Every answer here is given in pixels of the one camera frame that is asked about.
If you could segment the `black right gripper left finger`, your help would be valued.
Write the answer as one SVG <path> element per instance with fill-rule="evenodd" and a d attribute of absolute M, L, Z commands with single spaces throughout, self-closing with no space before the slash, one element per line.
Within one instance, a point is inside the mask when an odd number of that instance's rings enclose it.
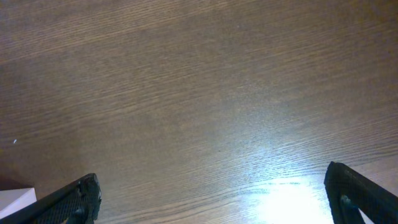
<path fill-rule="evenodd" d="M 98 218 L 100 205 L 100 184 L 96 174 L 90 173 L 2 218 L 1 223 L 91 224 Z"/>

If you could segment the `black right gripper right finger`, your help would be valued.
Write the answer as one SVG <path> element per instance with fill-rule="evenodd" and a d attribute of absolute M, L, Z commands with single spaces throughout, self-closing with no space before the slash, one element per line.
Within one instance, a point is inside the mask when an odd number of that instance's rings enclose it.
<path fill-rule="evenodd" d="M 324 184 L 335 223 L 364 223 L 364 213 L 373 223 L 397 224 L 397 196 L 347 165 L 330 162 Z"/>

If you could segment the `beige cardboard box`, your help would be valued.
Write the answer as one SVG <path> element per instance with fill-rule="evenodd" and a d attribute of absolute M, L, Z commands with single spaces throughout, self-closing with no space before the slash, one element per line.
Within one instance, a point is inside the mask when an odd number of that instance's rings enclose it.
<path fill-rule="evenodd" d="M 16 213 L 36 201 L 34 188 L 2 190 L 0 194 L 0 219 Z"/>

